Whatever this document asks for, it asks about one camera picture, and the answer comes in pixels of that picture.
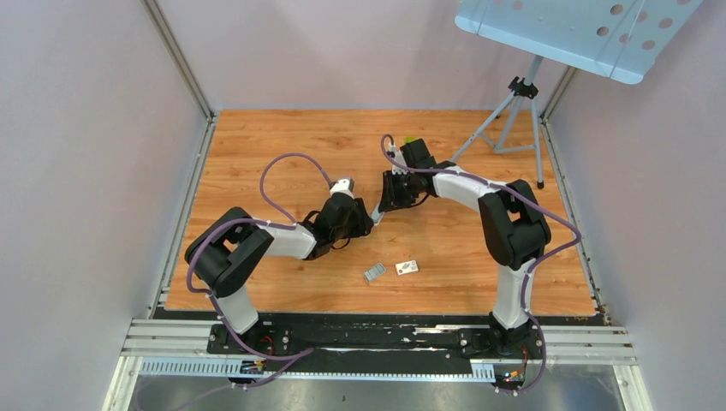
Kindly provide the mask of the white staple box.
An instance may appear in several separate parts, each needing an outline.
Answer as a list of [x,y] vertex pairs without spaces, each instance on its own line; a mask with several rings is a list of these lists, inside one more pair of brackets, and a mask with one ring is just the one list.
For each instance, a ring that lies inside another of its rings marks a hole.
[[418,271],[419,267],[416,260],[408,260],[396,264],[396,274],[399,276],[415,273]]

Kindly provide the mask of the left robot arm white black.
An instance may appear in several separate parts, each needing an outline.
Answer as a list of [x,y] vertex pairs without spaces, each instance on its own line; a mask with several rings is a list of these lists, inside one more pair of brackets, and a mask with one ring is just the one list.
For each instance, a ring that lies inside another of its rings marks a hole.
[[195,239],[184,253],[189,273],[201,280],[217,312],[231,328],[229,342],[251,354],[262,343],[262,330],[247,292],[247,280],[265,257],[315,260],[339,241],[367,236],[374,222],[364,200],[332,194],[320,211],[310,211],[293,224],[253,218],[232,207]]

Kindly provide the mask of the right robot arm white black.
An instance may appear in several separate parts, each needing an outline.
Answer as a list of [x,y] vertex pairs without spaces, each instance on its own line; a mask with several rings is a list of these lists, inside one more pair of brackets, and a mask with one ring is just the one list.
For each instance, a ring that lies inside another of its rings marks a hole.
[[543,256],[551,232],[530,185],[486,180],[451,161],[438,162],[422,139],[396,146],[389,134],[380,147],[391,169],[383,174],[381,199],[372,212],[380,223],[387,212],[416,207],[424,196],[452,200],[479,214],[489,255],[497,262],[495,306],[489,345],[500,357],[520,350],[533,327],[527,315],[531,286],[527,270]]

